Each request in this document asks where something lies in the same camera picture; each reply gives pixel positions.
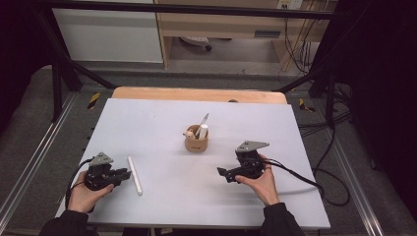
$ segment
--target white stick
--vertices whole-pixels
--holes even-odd
[[[208,132],[208,128],[209,126],[206,124],[203,124],[200,126],[200,135],[199,135],[199,140],[203,140],[206,137],[206,133]]]
[[[141,195],[142,194],[141,183],[139,182],[138,173],[136,172],[135,164],[133,163],[132,156],[130,155],[128,156],[128,162],[132,171],[133,181],[135,182],[136,189],[138,190],[138,194]]]

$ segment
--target power strip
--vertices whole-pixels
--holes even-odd
[[[279,0],[276,9],[300,10],[303,0]]]

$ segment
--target metal rail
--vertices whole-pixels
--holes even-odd
[[[175,4],[148,4],[148,3],[121,3],[121,2],[91,2],[71,0],[40,0],[38,6],[54,9],[77,9],[95,11],[118,12],[154,12],[154,13],[181,13],[224,16],[249,16],[288,19],[318,19],[318,20],[349,20],[351,13],[312,12],[280,9],[239,8],[220,6],[197,6]]]
[[[322,120],[326,120],[324,115],[325,109],[323,105],[320,102],[313,102],[315,104],[315,107],[319,111],[318,113]],[[327,128],[327,135],[331,139],[330,128]],[[375,216],[374,211],[372,210],[371,204],[369,203],[368,198],[366,197],[366,194],[362,189],[362,186],[358,178],[356,177],[356,174],[353,171],[353,168],[350,165],[349,160],[343,150],[343,147],[340,144],[340,141],[337,139],[337,137],[334,137],[333,144],[335,159],[340,167],[341,173],[347,180],[346,184],[349,187],[352,199],[355,202],[356,208],[358,209],[359,214],[362,217],[362,221],[365,225],[366,230],[368,231],[368,234],[370,236],[383,236],[384,231],[380,226],[380,223],[377,217]]]
[[[64,102],[63,112],[59,116],[56,122],[52,123],[49,126],[48,131],[43,137],[42,141],[38,145],[36,151],[33,153],[28,165],[25,170],[22,172],[6,201],[0,207],[0,235],[6,229],[7,224],[12,218],[13,213],[18,207],[22,197],[24,196],[33,176],[36,174],[37,169],[39,168],[42,160],[45,158],[50,146],[52,145],[56,135],[61,129],[65,119],[67,118],[71,107],[73,105],[74,99],[77,96],[76,93],[70,93],[67,96],[67,99]]]

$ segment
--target pen holder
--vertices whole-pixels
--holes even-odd
[[[197,130],[199,130],[199,127],[200,127],[200,125],[193,125],[193,126],[190,126],[187,129],[187,131],[192,131],[193,134],[196,134]],[[193,138],[189,138],[189,137],[186,136],[184,143],[185,143],[185,148],[188,151],[203,152],[208,148],[209,131],[207,131],[205,138],[202,139],[202,140],[193,139]]]

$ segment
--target pen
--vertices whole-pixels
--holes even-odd
[[[136,189],[138,190],[138,194],[141,195],[142,194],[141,183],[139,182],[139,178],[138,178],[138,174],[136,172],[135,164],[133,163],[132,156],[130,156],[130,155],[128,156],[128,162],[129,162],[129,166],[130,166],[131,171],[132,171],[133,181],[135,182]]]
[[[202,129],[202,125],[206,123],[207,119],[209,118],[209,113],[205,116],[205,118],[203,119],[202,123],[200,124],[199,129],[196,132],[196,137],[199,136],[200,130]]]

